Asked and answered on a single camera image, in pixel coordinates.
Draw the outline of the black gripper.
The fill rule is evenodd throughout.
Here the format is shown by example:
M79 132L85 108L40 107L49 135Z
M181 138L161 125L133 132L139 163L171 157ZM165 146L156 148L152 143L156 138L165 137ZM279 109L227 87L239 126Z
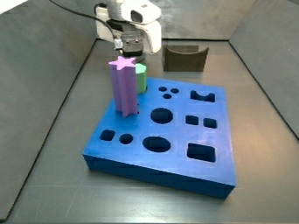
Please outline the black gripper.
M144 42L139 31L127 31L120 35L123 42L123 55L125 57L136 57L143 54Z

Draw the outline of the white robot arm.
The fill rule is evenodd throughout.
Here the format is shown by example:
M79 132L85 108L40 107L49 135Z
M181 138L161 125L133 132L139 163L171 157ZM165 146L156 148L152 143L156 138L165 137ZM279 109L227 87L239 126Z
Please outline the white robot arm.
M97 36L124 57L157 53L161 48L161 9L149 0L107 0L95 6Z

